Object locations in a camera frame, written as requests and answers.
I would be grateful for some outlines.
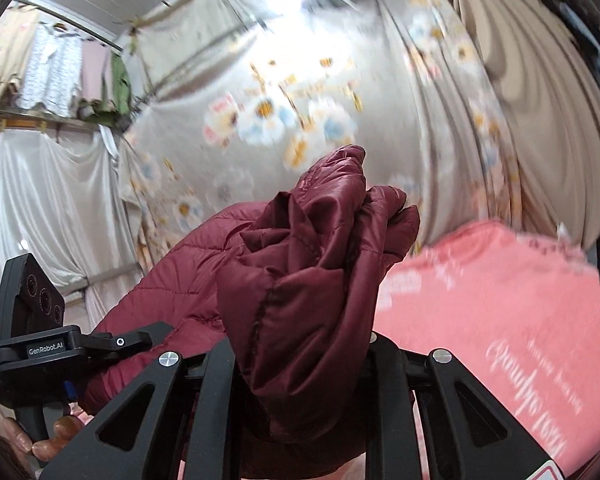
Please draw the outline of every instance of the human hand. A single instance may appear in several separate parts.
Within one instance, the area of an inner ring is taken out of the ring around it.
[[[5,418],[3,425],[4,432],[12,446],[26,454],[33,454],[42,462],[49,462],[84,428],[84,423],[78,417],[62,416],[54,424],[55,436],[53,438],[33,443],[29,435],[13,418]]]

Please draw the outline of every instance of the clothes rack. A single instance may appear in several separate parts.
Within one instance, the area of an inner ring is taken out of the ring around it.
[[[74,20],[72,20],[71,18],[63,16],[62,14],[60,14],[59,12],[56,12],[55,10],[51,10],[48,7],[40,6],[39,4],[35,4],[30,0],[13,0],[13,1],[18,2],[20,4],[25,4],[25,5],[30,5],[30,6],[36,7],[39,10],[41,10],[42,12],[46,12],[47,14],[50,14],[51,16],[53,16],[54,18],[57,18],[58,20],[63,20],[64,22],[67,22],[72,27],[79,28],[81,31],[86,32],[87,34],[93,36],[96,40],[99,40],[99,41],[109,45],[111,48],[114,48],[115,50],[117,50],[119,52],[122,51],[122,48],[117,46],[112,41],[107,40],[103,36],[97,34],[96,32],[93,32],[91,29],[85,27],[84,25],[81,25],[78,22],[74,22]]]

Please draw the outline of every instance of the white sheet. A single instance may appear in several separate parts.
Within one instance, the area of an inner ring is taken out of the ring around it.
[[[136,259],[100,133],[0,134],[0,277],[31,252],[52,283],[71,288]],[[89,286],[90,328],[139,280],[137,272]]]

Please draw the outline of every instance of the pink cloth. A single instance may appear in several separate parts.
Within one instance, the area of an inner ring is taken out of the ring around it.
[[[567,476],[600,450],[600,282],[581,251],[468,224],[393,267],[374,330],[449,349]]]
[[[109,49],[97,41],[82,42],[82,98],[102,101],[102,77]]]

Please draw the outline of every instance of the silver screw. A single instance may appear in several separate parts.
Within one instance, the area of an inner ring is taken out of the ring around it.
[[[451,361],[452,355],[449,350],[445,350],[443,348],[438,348],[435,352],[433,352],[433,359],[437,363],[447,364]]]
[[[176,352],[165,352],[160,356],[158,361],[162,366],[173,366],[178,362],[179,359],[180,358]]]

